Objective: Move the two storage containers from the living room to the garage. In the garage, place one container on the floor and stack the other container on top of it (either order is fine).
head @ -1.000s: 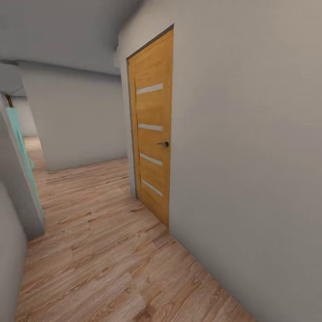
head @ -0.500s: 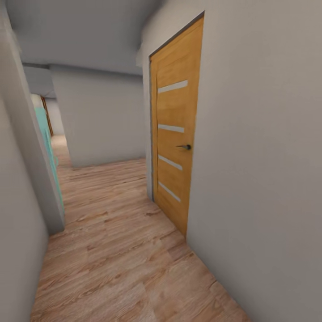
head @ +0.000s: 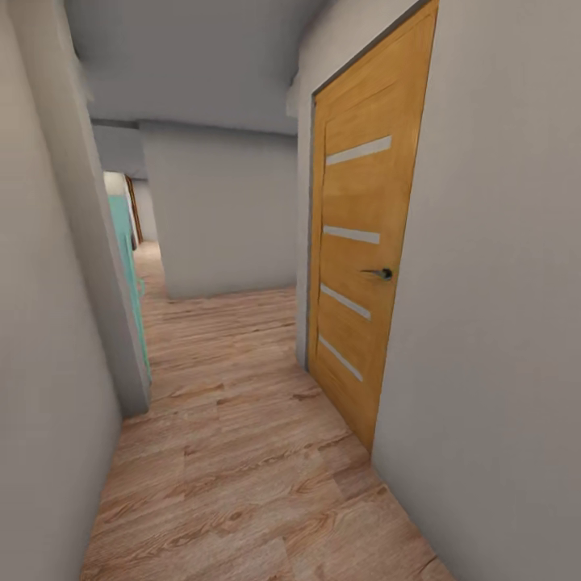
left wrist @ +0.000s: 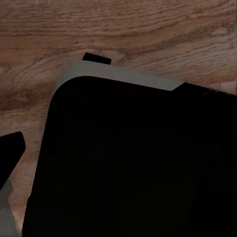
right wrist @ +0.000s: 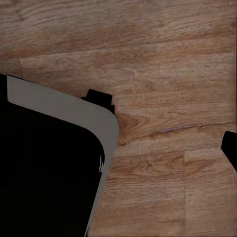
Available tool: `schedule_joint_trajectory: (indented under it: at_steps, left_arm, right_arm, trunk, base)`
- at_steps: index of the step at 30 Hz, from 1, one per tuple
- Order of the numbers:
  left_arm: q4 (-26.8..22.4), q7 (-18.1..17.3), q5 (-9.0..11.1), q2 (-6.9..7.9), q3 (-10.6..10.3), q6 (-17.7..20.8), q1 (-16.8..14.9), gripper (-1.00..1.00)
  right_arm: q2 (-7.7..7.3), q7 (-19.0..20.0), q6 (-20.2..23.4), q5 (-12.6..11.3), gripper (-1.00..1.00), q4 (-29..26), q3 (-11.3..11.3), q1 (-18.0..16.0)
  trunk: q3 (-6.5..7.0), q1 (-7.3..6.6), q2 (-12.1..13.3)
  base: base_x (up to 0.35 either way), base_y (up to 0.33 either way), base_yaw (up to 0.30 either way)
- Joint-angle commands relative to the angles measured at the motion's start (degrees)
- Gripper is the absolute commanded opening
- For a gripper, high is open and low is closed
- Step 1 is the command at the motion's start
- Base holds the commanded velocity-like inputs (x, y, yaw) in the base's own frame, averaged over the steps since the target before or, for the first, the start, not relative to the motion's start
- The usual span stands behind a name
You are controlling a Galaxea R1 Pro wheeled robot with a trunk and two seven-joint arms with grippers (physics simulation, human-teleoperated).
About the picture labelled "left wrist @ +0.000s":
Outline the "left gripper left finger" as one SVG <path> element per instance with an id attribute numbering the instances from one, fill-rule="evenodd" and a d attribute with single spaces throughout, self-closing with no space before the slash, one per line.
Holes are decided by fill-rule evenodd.
<path id="1" fill-rule="evenodd" d="M 21 131 L 0 137 L 0 190 L 26 149 Z"/>

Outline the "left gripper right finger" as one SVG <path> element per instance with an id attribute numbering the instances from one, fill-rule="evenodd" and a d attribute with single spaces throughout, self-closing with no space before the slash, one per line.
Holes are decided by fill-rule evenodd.
<path id="1" fill-rule="evenodd" d="M 237 171 L 237 133 L 226 131 L 221 149 Z"/>

